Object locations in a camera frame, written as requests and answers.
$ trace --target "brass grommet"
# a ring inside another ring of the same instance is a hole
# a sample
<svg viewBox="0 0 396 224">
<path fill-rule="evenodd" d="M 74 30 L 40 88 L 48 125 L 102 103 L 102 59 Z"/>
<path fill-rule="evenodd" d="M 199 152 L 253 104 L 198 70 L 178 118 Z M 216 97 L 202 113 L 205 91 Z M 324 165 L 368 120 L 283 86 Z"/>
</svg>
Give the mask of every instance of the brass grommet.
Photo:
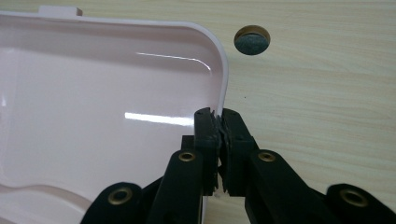
<svg viewBox="0 0 396 224">
<path fill-rule="evenodd" d="M 133 193 L 130 188 L 122 187 L 113 190 L 113 192 L 108 195 L 107 200 L 113 205 L 120 205 L 131 200 L 132 195 Z"/>
<path fill-rule="evenodd" d="M 269 153 L 269 152 L 262 152 L 259 154 L 259 158 L 262 161 L 274 161 L 276 159 L 276 157 Z"/>
<path fill-rule="evenodd" d="M 353 189 L 342 189 L 340 191 L 341 198 L 346 202 L 357 207 L 366 207 L 369 202 L 359 192 Z"/>
<path fill-rule="evenodd" d="M 192 152 L 182 152 L 180 153 L 180 155 L 178 155 L 178 158 L 181 161 L 193 161 L 195 160 L 195 154 L 193 154 Z"/>
</svg>

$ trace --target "light wood surface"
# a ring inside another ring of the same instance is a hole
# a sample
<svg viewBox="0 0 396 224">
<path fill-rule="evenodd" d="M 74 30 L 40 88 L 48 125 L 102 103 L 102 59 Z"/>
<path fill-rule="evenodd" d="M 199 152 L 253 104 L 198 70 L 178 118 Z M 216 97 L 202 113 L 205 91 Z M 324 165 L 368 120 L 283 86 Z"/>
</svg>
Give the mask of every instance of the light wood surface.
<svg viewBox="0 0 396 224">
<path fill-rule="evenodd" d="M 230 66 L 225 107 L 261 148 L 281 154 L 312 188 L 349 183 L 396 211 L 396 3 L 394 1 L 1 0 L 0 10 L 77 6 L 84 16 L 193 21 L 212 31 Z M 246 56 L 245 25 L 271 44 Z M 242 198 L 216 192 L 206 223 L 249 223 Z"/>
</svg>

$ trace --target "white plastic container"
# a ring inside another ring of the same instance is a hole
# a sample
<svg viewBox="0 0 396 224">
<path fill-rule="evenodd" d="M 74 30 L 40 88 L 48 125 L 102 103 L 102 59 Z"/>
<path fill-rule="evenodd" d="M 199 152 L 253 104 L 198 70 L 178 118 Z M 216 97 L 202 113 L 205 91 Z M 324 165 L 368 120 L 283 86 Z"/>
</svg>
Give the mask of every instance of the white plastic container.
<svg viewBox="0 0 396 224">
<path fill-rule="evenodd" d="M 163 175 L 228 65 L 189 22 L 0 12 L 0 223 L 79 223 L 102 189 Z"/>
</svg>

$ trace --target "black clamp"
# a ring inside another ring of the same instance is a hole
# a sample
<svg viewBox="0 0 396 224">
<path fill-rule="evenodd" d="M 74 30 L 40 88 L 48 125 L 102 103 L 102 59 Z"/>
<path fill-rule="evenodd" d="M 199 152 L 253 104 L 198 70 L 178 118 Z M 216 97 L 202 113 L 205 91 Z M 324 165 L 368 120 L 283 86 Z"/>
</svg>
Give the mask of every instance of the black clamp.
<svg viewBox="0 0 396 224">
<path fill-rule="evenodd" d="M 241 116 L 210 108 L 194 114 L 194 135 L 182 137 L 162 178 L 144 189 L 118 183 L 102 191 L 81 223 L 200 224 L 202 197 L 218 187 L 245 197 L 250 223 L 396 223 L 396 215 L 370 193 L 340 184 L 323 195 L 277 153 L 261 150 Z"/>
</svg>

